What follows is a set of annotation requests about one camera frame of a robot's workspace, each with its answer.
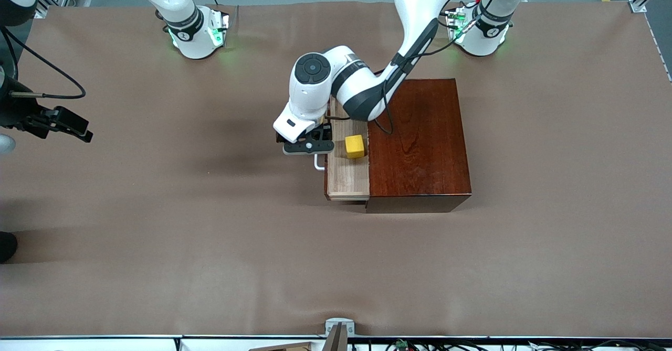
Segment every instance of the table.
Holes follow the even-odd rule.
[[[204,61],[149,7],[51,9],[28,44],[86,86],[65,105],[96,135],[12,133],[0,333],[305,334],[343,316],[373,335],[669,336],[672,87],[646,19],[611,2],[514,21],[496,55],[451,48],[411,75],[457,79],[473,196],[368,215],[327,202],[271,124],[302,53],[344,43],[384,66],[392,4],[241,7]],[[31,57],[21,72],[75,90]]]

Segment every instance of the wooden piece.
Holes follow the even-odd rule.
[[[368,126],[367,212],[450,212],[471,195],[455,79],[407,80],[390,111],[393,134]]]
[[[329,105],[331,116],[348,117],[336,100]],[[327,155],[324,170],[324,194],[329,200],[366,201],[369,198],[369,157],[348,159],[345,154],[345,138],[361,134],[366,148],[368,132],[365,122],[331,121],[334,152]]]

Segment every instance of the metal bracket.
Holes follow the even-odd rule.
[[[339,322],[348,330],[348,337],[355,336],[355,320],[348,318],[330,318],[324,322],[324,336],[329,336],[331,328],[338,325]]]
[[[637,7],[637,5],[634,4],[633,0],[628,0],[628,5],[631,7],[631,12],[632,13],[645,13],[646,12],[646,6],[642,5],[641,7]]]

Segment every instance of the yellow cube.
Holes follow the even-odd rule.
[[[345,153],[350,159],[364,156],[364,139],[361,134],[345,138]]]

